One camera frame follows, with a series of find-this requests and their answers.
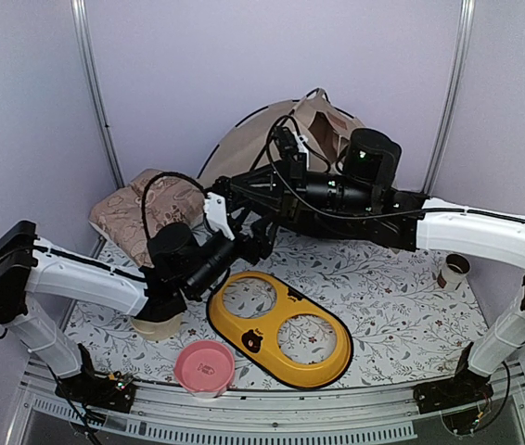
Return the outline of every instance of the table surface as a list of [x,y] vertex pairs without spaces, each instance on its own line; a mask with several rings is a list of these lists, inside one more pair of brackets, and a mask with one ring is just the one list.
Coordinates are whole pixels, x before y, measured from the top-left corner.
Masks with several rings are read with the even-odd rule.
[[[196,231],[201,240],[202,228]],[[445,254],[439,251],[393,252],[365,241],[319,240],[280,230],[273,254],[256,266],[238,261],[232,273],[255,270],[299,289],[345,323],[354,354],[347,373],[332,388],[359,388],[450,375],[462,348],[487,326],[465,282],[454,292],[436,284]],[[134,267],[115,245],[99,257]],[[224,300],[243,317],[267,312],[273,292],[261,282],[236,283]],[[186,345],[200,339],[221,340],[205,315],[205,302],[189,301],[180,331],[151,342],[133,331],[129,317],[95,304],[78,302],[66,333],[90,351],[100,371],[123,371],[139,379],[176,384],[173,366]],[[287,321],[277,341],[298,362],[321,362],[334,347],[330,326],[312,317]],[[289,390],[233,348],[233,388]]]

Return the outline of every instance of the yellow tray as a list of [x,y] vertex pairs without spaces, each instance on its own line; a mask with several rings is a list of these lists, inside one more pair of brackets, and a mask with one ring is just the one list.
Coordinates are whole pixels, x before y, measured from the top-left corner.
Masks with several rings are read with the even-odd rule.
[[[224,292],[242,278],[258,278],[275,288],[276,303],[270,312],[259,318],[240,318],[227,310]],[[279,348],[279,329],[296,315],[315,315],[332,326],[337,344],[326,360],[313,364],[297,363]],[[330,385],[345,374],[352,361],[353,342],[347,326],[298,290],[267,273],[243,272],[230,276],[222,289],[209,298],[207,319],[225,341],[265,372],[293,388],[316,389]]]

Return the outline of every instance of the leaf pattern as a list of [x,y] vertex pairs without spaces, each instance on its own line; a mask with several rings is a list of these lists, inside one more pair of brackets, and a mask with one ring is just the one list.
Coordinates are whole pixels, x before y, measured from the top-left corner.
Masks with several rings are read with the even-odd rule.
[[[202,243],[204,229],[195,232]],[[437,251],[395,253],[365,241],[312,239],[280,230],[267,260],[256,267],[237,261],[232,272],[270,273],[337,315],[352,333],[354,356],[348,372],[332,387],[353,388],[451,375],[462,348],[486,331],[467,283],[454,292],[437,286],[443,258]],[[100,259],[134,267],[110,243]],[[273,294],[265,282],[240,282],[224,301],[229,311],[253,317],[272,310]],[[206,320],[205,303],[189,301],[187,307],[178,334],[161,342],[141,338],[128,316],[82,302],[76,304],[66,333],[88,348],[99,371],[132,372],[137,378],[175,384],[173,366],[182,348],[200,339],[221,340]],[[330,330],[326,322],[299,317],[284,324],[277,341],[299,362],[320,362],[334,347]],[[235,359],[232,388],[288,389],[237,351]]]

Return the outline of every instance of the purple wall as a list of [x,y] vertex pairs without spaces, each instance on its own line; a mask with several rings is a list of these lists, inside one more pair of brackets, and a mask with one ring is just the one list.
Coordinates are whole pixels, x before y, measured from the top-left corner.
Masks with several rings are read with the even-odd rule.
[[419,189],[455,49],[461,2],[95,0],[88,18],[125,181],[196,174],[241,118],[316,86],[403,147]]
[[[87,253],[91,206],[114,189],[75,40],[70,2],[0,2],[0,235],[19,219]],[[52,301],[53,314],[65,301]],[[0,443],[28,353],[0,342]]]
[[[467,66],[435,195],[525,214],[525,2],[477,2]],[[470,282],[491,323],[522,272],[473,261]],[[525,371],[525,347],[519,359]]]

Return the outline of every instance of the robotic arm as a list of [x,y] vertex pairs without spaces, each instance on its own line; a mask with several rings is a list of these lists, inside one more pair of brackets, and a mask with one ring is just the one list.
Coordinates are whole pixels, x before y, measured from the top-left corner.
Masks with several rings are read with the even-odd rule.
[[[387,248],[453,250],[525,270],[525,217],[395,189],[401,148],[384,134],[353,132],[339,174],[308,172],[309,154],[287,128],[275,128],[272,136],[280,160],[271,159],[267,144],[269,165],[222,177],[212,186],[205,210],[215,232],[207,242],[200,246],[186,224],[167,225],[147,242],[154,267],[141,268],[138,276],[52,245],[35,234],[31,222],[18,223],[0,239],[0,324],[51,367],[70,399],[129,412],[134,386],[127,375],[96,375],[87,350],[64,336],[33,298],[35,292],[165,323],[186,309],[186,299],[200,301],[237,259],[256,264],[267,258],[278,226]],[[251,212],[260,219],[246,235],[242,224]],[[420,411],[491,395],[491,374],[524,343],[525,278],[514,303],[463,351],[455,375],[416,387]]]

